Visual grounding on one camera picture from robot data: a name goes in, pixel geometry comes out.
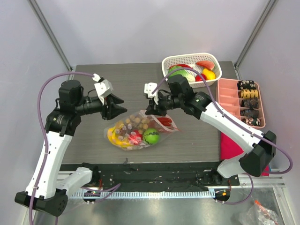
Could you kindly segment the green apple toy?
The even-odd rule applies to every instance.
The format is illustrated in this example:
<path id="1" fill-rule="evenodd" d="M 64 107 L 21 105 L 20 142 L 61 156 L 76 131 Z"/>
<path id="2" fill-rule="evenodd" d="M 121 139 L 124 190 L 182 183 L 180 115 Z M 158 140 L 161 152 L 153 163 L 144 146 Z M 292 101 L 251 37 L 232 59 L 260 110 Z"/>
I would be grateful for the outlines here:
<path id="1" fill-rule="evenodd" d="M 154 128 L 148 128 L 143 134 L 143 141 L 149 145 L 158 143 L 160 140 L 159 132 Z"/>

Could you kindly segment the brown longan bunch toy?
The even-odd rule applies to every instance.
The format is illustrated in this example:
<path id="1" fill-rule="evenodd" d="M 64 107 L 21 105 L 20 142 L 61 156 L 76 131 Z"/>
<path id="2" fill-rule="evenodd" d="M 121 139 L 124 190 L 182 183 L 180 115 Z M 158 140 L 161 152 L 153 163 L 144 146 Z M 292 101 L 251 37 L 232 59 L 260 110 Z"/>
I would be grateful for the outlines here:
<path id="1" fill-rule="evenodd" d="M 141 114 L 133 114 L 116 123 L 116 133 L 119 135 L 130 134 L 134 130 L 138 130 L 143 134 L 149 128 L 150 120 Z"/>

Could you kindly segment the red chili pepper toy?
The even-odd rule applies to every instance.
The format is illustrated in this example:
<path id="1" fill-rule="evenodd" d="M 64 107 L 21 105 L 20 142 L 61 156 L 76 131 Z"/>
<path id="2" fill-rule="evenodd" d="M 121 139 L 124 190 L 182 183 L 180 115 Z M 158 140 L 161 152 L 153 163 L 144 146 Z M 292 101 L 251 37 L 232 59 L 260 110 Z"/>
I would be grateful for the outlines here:
<path id="1" fill-rule="evenodd" d="M 149 123 L 149 128 L 154 128 L 159 133 L 165 134 L 180 131 L 173 120 L 168 117 L 154 117 Z"/>

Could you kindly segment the clear pink zip top bag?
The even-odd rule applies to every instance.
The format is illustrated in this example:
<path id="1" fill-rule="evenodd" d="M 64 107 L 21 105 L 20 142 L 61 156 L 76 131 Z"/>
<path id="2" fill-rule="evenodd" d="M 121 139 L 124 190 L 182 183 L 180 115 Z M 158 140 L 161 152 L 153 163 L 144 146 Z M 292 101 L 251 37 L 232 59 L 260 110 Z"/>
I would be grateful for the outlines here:
<path id="1" fill-rule="evenodd" d="M 146 115 L 140 110 L 107 127 L 104 138 L 115 147 L 132 151 L 154 146 L 178 131 L 169 115 Z"/>

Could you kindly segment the yellow banana bunch toy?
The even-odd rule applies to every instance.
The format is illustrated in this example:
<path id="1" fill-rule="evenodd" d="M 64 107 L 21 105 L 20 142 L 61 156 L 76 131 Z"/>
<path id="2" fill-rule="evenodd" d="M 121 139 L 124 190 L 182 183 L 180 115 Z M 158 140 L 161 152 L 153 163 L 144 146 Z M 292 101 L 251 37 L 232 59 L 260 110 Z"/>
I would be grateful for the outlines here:
<path id="1" fill-rule="evenodd" d="M 133 144 L 127 136 L 122 136 L 116 133 L 116 128 L 111 127 L 107 130 L 108 141 L 116 147 L 127 149 L 132 148 Z"/>

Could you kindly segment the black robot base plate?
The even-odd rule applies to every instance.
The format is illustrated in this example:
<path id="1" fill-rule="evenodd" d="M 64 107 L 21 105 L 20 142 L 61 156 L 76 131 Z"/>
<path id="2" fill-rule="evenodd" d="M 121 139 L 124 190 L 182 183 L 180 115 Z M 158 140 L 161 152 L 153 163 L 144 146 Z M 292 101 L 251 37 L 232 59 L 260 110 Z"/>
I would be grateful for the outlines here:
<path id="1" fill-rule="evenodd" d="M 195 192 L 210 186 L 239 186 L 237 175 L 222 178 L 218 162 L 94 164 L 98 175 L 88 188 L 109 189 L 120 184 L 120 192 Z"/>

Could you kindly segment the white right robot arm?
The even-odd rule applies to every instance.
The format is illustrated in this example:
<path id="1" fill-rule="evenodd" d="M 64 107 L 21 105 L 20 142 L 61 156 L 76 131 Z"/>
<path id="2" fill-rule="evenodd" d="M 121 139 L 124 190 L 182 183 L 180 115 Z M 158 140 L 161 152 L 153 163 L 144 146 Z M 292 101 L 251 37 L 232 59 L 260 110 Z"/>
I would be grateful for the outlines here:
<path id="1" fill-rule="evenodd" d="M 146 115 L 165 116 L 168 110 L 182 109 L 186 114 L 202 120 L 232 139 L 243 152 L 223 160 L 212 175 L 212 181 L 223 185 L 230 177 L 248 173 L 259 177 L 275 156 L 276 135 L 262 133 L 228 113 L 204 92 L 194 92 L 187 79 L 175 75 L 168 79 L 170 91 L 159 93 L 157 83 L 147 83 L 144 94 L 149 99 Z"/>

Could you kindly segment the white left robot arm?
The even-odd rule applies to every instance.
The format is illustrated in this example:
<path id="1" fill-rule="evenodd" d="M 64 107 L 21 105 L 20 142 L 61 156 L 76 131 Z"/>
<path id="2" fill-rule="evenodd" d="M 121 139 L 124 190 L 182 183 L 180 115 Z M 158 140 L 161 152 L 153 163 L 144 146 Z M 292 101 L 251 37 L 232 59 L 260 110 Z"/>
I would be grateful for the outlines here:
<path id="1" fill-rule="evenodd" d="M 84 185 L 95 187 L 100 181 L 96 165 L 82 163 L 75 172 L 61 182 L 57 177 L 65 152 L 81 123 L 81 117 L 101 113 L 102 119 L 111 120 L 125 113 L 124 102 L 112 94 L 112 84 L 100 79 L 94 84 L 97 95 L 84 96 L 78 80 L 65 81 L 59 88 L 55 109 L 47 116 L 42 130 L 46 140 L 34 175 L 25 191 L 18 192 L 15 202 L 30 209 L 59 217 L 68 199 Z"/>

